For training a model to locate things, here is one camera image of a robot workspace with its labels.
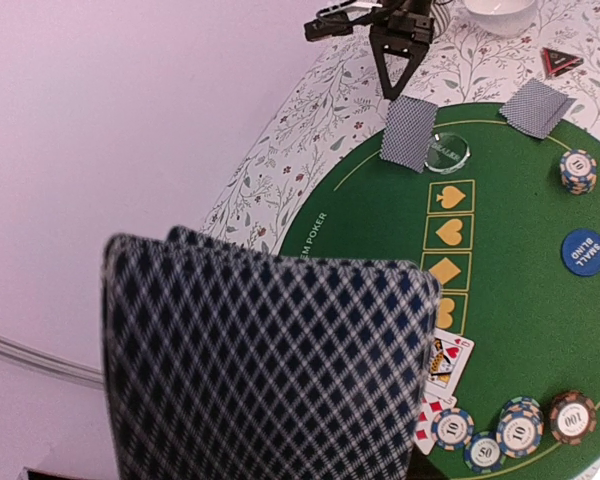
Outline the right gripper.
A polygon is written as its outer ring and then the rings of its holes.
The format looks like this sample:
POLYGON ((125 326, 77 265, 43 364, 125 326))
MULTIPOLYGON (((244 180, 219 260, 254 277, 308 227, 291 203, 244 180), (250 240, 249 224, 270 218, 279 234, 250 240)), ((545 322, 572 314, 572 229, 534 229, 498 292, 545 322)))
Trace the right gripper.
POLYGON ((431 0, 380 1, 373 11, 369 39, 385 99, 401 95, 428 53, 427 45, 433 42, 435 33, 432 4, 431 0), (390 48, 407 48, 401 53, 407 63, 394 87, 387 65, 390 48))

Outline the clear dealer button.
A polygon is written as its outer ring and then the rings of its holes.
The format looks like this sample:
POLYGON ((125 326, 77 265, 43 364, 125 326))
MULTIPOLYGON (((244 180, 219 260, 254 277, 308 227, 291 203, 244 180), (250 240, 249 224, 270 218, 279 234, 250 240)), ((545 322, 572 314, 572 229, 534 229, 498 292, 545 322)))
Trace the clear dealer button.
POLYGON ((455 133, 435 133, 429 140, 425 166, 434 173, 447 175, 464 167, 471 156, 468 142, 455 133))

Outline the black red triangle token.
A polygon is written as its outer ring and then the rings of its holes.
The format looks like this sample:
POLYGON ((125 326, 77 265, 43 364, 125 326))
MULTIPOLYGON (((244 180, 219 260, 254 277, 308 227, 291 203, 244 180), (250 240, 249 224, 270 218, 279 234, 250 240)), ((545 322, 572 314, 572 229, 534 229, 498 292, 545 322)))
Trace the black red triangle token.
POLYGON ((581 67, 582 57, 544 47, 541 52, 542 65, 547 79, 557 78, 581 67))

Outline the poker chip stack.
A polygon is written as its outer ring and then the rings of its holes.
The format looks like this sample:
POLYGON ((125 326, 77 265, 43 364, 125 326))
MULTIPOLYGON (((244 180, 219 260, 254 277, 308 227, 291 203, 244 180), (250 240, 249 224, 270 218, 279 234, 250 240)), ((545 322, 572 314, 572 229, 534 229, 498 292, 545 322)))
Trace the poker chip stack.
POLYGON ((543 434, 540 405, 528 396, 509 400, 494 430, 477 431, 473 417, 459 407, 441 411, 430 426, 434 445, 445 451, 462 450, 465 465, 478 475, 499 472, 507 458, 535 453, 543 434))
POLYGON ((597 161, 585 150, 570 150, 560 159, 560 178, 574 195, 591 193, 597 184, 597 161))

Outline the blue small blind button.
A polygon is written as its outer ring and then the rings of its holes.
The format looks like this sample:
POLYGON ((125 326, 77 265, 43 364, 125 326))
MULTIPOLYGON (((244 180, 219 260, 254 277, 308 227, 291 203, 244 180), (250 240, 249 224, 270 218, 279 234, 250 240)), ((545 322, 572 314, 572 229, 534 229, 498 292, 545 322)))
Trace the blue small blind button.
POLYGON ((571 231, 561 245, 565 267, 580 277, 600 273, 600 234, 586 228, 571 231))

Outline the blue-backed card deck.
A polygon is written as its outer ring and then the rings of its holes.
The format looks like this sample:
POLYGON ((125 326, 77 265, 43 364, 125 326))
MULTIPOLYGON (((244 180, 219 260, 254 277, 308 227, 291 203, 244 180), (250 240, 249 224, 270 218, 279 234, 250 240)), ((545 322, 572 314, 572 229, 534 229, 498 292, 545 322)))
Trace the blue-backed card deck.
POLYGON ((405 260, 117 234, 102 353, 123 479, 403 479, 441 287, 405 260))

